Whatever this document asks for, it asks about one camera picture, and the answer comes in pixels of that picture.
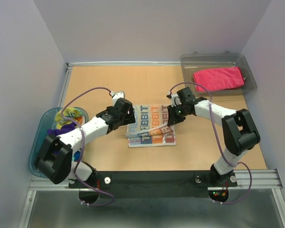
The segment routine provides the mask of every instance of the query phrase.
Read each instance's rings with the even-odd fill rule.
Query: tabletop
[[[170,88],[183,82],[180,66],[74,66],[67,86],[65,103],[96,86],[114,92],[124,91],[133,105],[168,105]],[[180,85],[175,91],[183,88]],[[225,108],[247,108],[243,95],[214,96],[213,102]],[[112,105],[105,90],[92,91],[71,106],[85,109],[90,119]],[[221,127],[218,135],[224,148]],[[90,142],[83,160],[99,171],[176,171],[209,170],[220,157],[211,122],[196,116],[175,125],[176,145],[129,148],[126,126]],[[266,169],[259,145],[243,158],[250,169]]]

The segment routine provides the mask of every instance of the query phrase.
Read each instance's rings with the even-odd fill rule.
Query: white wall
[[[0,228],[18,227],[42,114],[58,104],[65,62],[32,0],[0,0]]]
[[[67,62],[240,52],[270,0],[34,0]]]
[[[285,198],[285,0],[271,1],[243,54],[258,86],[247,105],[266,163],[278,169]]]

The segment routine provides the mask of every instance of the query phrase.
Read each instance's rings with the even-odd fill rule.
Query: pink folded cloth
[[[244,79],[238,67],[200,70],[193,74],[194,81],[209,91],[234,89],[244,85]],[[205,91],[195,86],[196,91]]]

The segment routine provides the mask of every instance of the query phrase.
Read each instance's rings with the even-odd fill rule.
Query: gray floor
[[[230,191],[230,200],[245,190]],[[210,199],[118,199],[110,206],[81,206],[78,192],[38,192],[31,228],[280,228],[271,190],[251,190],[243,201],[219,205]]]

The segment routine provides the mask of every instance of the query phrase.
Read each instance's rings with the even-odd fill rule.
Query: white knob
[[[111,178],[106,177],[106,178],[104,179],[104,181],[105,181],[105,184],[109,184],[109,183],[111,183]]]

